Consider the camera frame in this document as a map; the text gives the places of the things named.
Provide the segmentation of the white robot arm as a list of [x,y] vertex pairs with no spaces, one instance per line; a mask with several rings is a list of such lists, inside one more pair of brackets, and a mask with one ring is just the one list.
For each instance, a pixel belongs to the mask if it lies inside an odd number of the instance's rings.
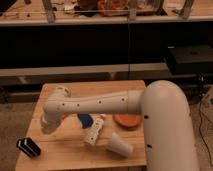
[[90,97],[72,97],[68,88],[58,86],[43,105],[42,132],[54,132],[62,116],[71,113],[141,115],[147,171],[200,171],[189,104],[171,81]]

